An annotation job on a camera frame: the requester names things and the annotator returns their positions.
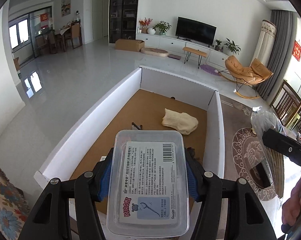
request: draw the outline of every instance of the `bottle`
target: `bottle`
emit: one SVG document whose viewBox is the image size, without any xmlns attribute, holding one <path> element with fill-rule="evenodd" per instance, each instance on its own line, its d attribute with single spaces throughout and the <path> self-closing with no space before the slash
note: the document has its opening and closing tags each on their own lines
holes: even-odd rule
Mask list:
<svg viewBox="0 0 301 240">
<path fill-rule="evenodd" d="M 78 11 L 76 11 L 76 15 L 75 15 L 74 21 L 75 21 L 75 22 L 76 22 L 76 21 L 80 22 L 80 15 L 79 15 L 79 12 L 78 12 Z"/>
</svg>

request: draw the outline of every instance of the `potted plant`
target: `potted plant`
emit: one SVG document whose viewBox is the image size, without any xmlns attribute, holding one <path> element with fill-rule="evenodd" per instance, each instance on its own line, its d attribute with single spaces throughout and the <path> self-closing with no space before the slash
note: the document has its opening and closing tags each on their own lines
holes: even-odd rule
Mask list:
<svg viewBox="0 0 301 240">
<path fill-rule="evenodd" d="M 226 38 L 227 42 L 225 42 L 224 44 L 227 46 L 227 48 L 230 50 L 231 55 L 234 54 L 239 54 L 239 52 L 242 50 L 238 45 L 235 44 L 234 41 L 230 41 L 228 38 Z"/>
<path fill-rule="evenodd" d="M 215 40 L 215 41 L 217 43 L 217 45 L 215 45 L 215 50 L 219 50 L 220 49 L 219 45 L 222 43 L 222 41 L 220 41 L 220 40 Z"/>
<path fill-rule="evenodd" d="M 153 19 L 146 19 L 145 20 L 139 20 L 139 24 L 141 25 L 141 33 L 147 33 L 148 26 L 153 21 Z"/>
<path fill-rule="evenodd" d="M 171 25 L 169 25 L 169 23 L 160 21 L 153 27 L 153 29 L 156 30 L 158 28 L 159 35 L 166 35 L 166 32 L 170 29 L 170 27 Z"/>
</svg>

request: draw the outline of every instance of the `white box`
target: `white box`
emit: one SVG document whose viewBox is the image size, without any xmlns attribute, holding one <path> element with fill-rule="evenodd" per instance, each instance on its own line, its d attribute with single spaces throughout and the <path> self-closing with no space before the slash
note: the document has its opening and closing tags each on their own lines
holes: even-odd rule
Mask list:
<svg viewBox="0 0 301 240">
<path fill-rule="evenodd" d="M 50 153 L 34 175 L 42 189 L 52 178 L 60 178 L 62 181 L 69 180 L 96 139 L 139 89 L 166 97 L 173 94 L 176 95 L 176 100 L 207 111 L 203 167 L 220 178 L 224 177 L 224 124 L 218 90 L 180 75 L 140 66 L 98 100 Z M 185 235 L 180 236 L 180 240 L 190 239 L 200 205 L 200 203 L 194 203 L 189 217 L 189 230 Z M 69 202 L 69 209 L 71 217 L 76 219 L 73 200 Z M 101 212 L 98 212 L 98 215 L 106 239 L 130 239 L 112 234 L 106 227 L 106 215 Z"/>
</svg>

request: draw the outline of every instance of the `oval pet bed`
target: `oval pet bed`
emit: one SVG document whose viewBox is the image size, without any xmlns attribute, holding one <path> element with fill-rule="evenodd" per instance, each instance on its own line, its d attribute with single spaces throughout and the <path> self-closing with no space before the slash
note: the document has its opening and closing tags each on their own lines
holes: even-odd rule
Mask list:
<svg viewBox="0 0 301 240">
<path fill-rule="evenodd" d="M 158 56 L 158 57 L 167 57 L 169 55 L 168 51 L 163 49 L 155 49 L 155 48 L 149 48 L 145 47 L 140 50 L 143 54 Z"/>
</svg>

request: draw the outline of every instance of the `black bookshelf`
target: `black bookshelf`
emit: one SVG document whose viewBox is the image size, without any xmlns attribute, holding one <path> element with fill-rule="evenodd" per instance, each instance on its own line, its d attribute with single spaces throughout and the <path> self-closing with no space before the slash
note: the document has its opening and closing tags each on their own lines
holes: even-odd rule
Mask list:
<svg viewBox="0 0 301 240">
<path fill-rule="evenodd" d="M 109 0 L 109 43 L 136 38 L 138 0 Z"/>
</svg>

